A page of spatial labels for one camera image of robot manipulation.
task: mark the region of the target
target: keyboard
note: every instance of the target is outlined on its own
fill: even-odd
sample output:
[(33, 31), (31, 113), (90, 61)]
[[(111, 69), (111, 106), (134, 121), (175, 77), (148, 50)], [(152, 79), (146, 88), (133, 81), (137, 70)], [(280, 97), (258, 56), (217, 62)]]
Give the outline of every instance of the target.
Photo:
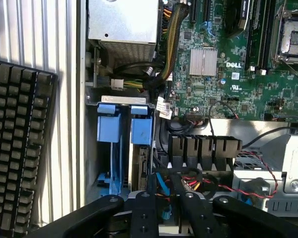
[(0, 61), (0, 237), (27, 233), (57, 76)]

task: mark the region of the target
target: green circuit board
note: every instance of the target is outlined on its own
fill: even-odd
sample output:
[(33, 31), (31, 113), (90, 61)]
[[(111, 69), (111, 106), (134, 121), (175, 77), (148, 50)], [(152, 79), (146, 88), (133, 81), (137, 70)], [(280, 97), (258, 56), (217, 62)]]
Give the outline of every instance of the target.
[[(298, 78), (287, 68), (278, 67), (265, 76), (245, 69), (248, 32), (228, 39), (224, 32), (226, 0), (212, 0), (210, 6), (211, 36), (203, 29), (203, 3), (198, 3), (197, 22), (187, 17), (181, 26), (180, 41), (173, 71), (173, 95), (170, 99), (175, 116), (207, 117), (215, 101), (227, 102), (240, 119), (264, 120), (264, 115), (298, 116)], [(278, 0), (276, 11), (283, 3)], [(288, 0), (297, 9), (298, 0)], [(189, 75), (191, 49), (212, 47), (218, 50), (214, 77)], [(223, 107), (215, 107), (215, 118), (230, 118)]]

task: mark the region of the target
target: motherboard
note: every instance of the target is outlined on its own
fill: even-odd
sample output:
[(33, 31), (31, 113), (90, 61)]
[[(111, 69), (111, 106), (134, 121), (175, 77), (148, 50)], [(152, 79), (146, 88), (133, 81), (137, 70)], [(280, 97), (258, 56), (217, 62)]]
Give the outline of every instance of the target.
[[(172, 9), (178, 1), (165, 2)], [(203, 119), (212, 104), (223, 101), (239, 119), (296, 122), (285, 117), (298, 116), (298, 0), (192, 0), (190, 5), (172, 73), (174, 116)], [(287, 33), (289, 52), (281, 49)], [(234, 118), (224, 107), (212, 116)]]

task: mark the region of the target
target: silver heatsink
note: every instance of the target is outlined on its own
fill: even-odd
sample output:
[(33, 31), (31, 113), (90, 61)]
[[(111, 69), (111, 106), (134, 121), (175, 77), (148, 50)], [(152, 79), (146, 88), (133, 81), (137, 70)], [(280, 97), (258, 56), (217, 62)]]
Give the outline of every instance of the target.
[(158, 0), (89, 0), (88, 38), (99, 40), (116, 65), (151, 61), (158, 29)]
[(218, 50), (214, 48), (191, 49), (190, 75), (215, 76)]

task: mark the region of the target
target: metal side panel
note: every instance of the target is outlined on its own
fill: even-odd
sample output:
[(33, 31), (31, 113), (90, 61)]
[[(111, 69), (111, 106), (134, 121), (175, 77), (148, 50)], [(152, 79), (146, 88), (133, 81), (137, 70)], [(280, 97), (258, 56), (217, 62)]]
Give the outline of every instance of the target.
[(59, 76), (51, 140), (46, 161), (40, 161), (36, 202), (31, 215), (31, 223), (39, 226), (84, 203), (78, 191), (84, 181), (76, 176), (79, 174), (76, 73), (80, 71), (80, 67), (76, 71), (79, 41), (76, 21), (80, 11), (77, 3), (75, 0), (0, 0), (0, 60), (55, 72)]

